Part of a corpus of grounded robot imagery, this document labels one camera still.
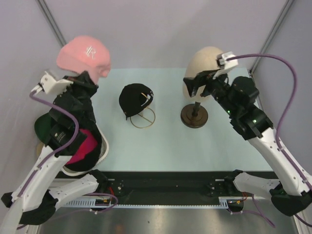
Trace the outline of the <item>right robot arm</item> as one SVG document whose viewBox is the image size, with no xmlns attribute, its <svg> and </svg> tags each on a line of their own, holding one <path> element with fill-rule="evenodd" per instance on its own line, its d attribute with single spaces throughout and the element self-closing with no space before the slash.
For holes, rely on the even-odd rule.
<svg viewBox="0 0 312 234">
<path fill-rule="evenodd" d="M 268 116 L 255 106 L 259 94 L 248 77 L 236 77 L 231 84 L 227 74 L 203 71 L 195 78 L 185 77 L 189 96 L 212 96 L 226 111 L 233 129 L 248 141 L 273 169 L 277 179 L 264 179 L 241 170 L 225 178 L 225 191 L 229 195 L 247 192 L 270 200 L 286 216 L 293 216 L 312 203 L 312 190 L 304 179 L 304 170 L 298 166 L 281 140 Z"/>
</svg>

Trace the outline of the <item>pink sport cap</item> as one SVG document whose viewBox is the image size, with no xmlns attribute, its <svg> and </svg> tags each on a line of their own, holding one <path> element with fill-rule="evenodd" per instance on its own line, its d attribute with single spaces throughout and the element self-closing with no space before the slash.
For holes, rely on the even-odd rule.
<svg viewBox="0 0 312 234">
<path fill-rule="evenodd" d="M 60 69 L 77 74 L 87 71 L 94 84 L 111 70 L 109 50 L 91 36 L 77 36 L 69 41 L 61 48 L 56 63 Z"/>
</svg>

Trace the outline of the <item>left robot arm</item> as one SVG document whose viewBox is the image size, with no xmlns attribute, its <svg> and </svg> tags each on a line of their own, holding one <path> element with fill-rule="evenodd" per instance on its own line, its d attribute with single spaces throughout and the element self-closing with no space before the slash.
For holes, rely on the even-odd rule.
<svg viewBox="0 0 312 234">
<path fill-rule="evenodd" d="M 1 197 L 9 210 L 1 232 L 40 225 L 69 201 L 107 191 L 107 179 L 96 169 L 109 152 L 91 101 L 97 90 L 84 71 L 60 80 L 45 73 L 31 91 L 32 100 L 50 107 L 34 125 L 43 148 L 23 183 Z"/>
</svg>

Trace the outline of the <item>magenta mesh cap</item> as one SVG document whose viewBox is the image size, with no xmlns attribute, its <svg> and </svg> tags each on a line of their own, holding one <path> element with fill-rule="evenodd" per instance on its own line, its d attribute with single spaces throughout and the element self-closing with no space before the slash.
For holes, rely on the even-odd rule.
<svg viewBox="0 0 312 234">
<path fill-rule="evenodd" d="M 76 153 L 71 157 L 66 165 L 70 165 L 85 159 L 86 155 L 92 152 L 98 145 L 97 140 L 89 130 L 80 129 L 80 131 L 86 134 L 87 138 L 83 141 Z"/>
</svg>

